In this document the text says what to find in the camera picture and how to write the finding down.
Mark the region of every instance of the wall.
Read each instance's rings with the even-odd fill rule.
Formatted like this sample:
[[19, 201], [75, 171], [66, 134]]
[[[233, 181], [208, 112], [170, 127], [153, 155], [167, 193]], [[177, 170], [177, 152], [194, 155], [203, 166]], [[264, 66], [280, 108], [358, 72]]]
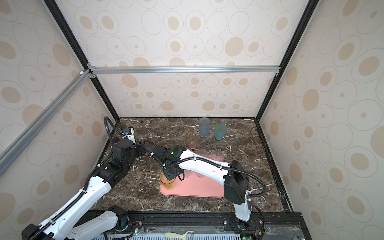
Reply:
[[384, 234], [384, 2], [325, 0], [261, 124], [314, 240]]
[[21, 239], [84, 186], [107, 140], [105, 115], [112, 119], [86, 80], [1, 176], [1, 239]]
[[93, 66], [279, 65], [307, 0], [57, 0]]
[[0, 4], [0, 154], [75, 78], [76, 57], [38, 0]]
[[275, 73], [99, 74], [119, 116], [254, 117]]

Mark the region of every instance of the robotic arm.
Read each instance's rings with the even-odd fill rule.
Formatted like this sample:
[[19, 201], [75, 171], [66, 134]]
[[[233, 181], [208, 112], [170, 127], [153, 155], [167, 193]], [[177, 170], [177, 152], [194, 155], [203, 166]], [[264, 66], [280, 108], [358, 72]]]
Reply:
[[[123, 138], [112, 146], [112, 159], [106, 162], [107, 158], [104, 163], [98, 164], [88, 176], [84, 188], [52, 216], [38, 226], [28, 225], [22, 231], [23, 240], [89, 240], [113, 228], [123, 230], [129, 219], [118, 209], [105, 211], [75, 228], [74, 225], [98, 199], [127, 175], [135, 159], [146, 152], [162, 164], [162, 171], [169, 180], [184, 174], [184, 170], [192, 170], [219, 182], [224, 187], [224, 197], [233, 203], [236, 217], [243, 222], [249, 220], [252, 212], [249, 198], [265, 195], [265, 184], [258, 177], [245, 172], [237, 161], [213, 161], [179, 145], [171, 149], [155, 145], [155, 150], [151, 152], [144, 145], [145, 139], [142, 144], [136, 144], [133, 128], [124, 130], [124, 134], [121, 134]], [[248, 177], [260, 182], [263, 192], [250, 194]]]

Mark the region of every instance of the marble countertop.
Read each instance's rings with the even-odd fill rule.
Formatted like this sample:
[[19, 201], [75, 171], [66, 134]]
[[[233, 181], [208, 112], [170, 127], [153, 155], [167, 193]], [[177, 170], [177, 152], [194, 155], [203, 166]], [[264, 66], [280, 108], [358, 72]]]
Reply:
[[[157, 145], [172, 147], [175, 144], [187, 147], [187, 138], [198, 135], [198, 118], [122, 118], [118, 129], [133, 126], [138, 138], [146, 138]], [[225, 137], [215, 140], [214, 126], [222, 122], [227, 126]], [[263, 212], [282, 212], [283, 206], [278, 195], [271, 170], [253, 119], [211, 118], [207, 138], [200, 138], [197, 149], [208, 152], [220, 149], [225, 152], [225, 161], [239, 161], [244, 169], [260, 177], [267, 185], [267, 194], [252, 198], [252, 204]], [[233, 204], [225, 198], [171, 196], [160, 193], [160, 165], [149, 156], [136, 159], [133, 170], [110, 192], [99, 199], [92, 210], [106, 210], [118, 205], [129, 211], [210, 211], [234, 212]], [[249, 189], [260, 185], [250, 179]]]

